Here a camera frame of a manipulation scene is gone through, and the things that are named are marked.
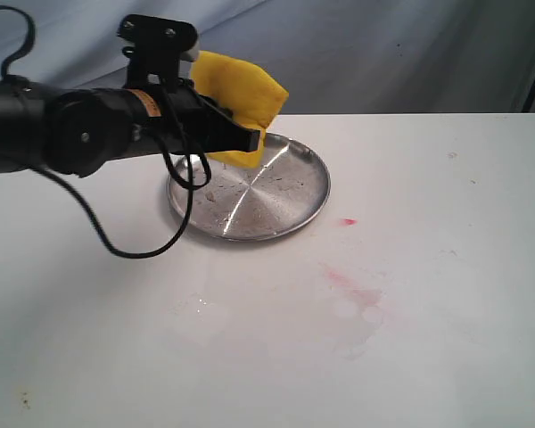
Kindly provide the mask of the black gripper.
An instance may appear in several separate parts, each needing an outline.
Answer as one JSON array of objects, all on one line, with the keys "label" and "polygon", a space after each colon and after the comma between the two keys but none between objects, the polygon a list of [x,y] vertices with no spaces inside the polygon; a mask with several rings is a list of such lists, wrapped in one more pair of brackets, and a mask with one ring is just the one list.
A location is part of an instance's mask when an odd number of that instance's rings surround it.
[{"label": "black gripper", "polygon": [[[180,60],[197,61],[199,56],[200,44],[196,42],[180,54]],[[161,82],[128,88],[130,94],[145,103],[151,128],[174,154],[182,153],[186,147],[192,154],[254,152],[259,148],[259,130],[237,124],[228,108],[199,94],[191,79],[176,78],[175,83],[174,89]]]}]

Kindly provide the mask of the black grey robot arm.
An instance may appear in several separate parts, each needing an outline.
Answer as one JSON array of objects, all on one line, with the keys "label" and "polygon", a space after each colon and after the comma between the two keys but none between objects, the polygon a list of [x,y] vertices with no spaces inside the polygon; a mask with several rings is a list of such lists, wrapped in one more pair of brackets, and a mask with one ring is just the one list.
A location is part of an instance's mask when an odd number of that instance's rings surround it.
[{"label": "black grey robot arm", "polygon": [[87,177],[108,161],[154,155],[253,152],[260,132],[178,76],[176,49],[135,44],[122,88],[63,90],[0,80],[0,173],[45,167]]}]

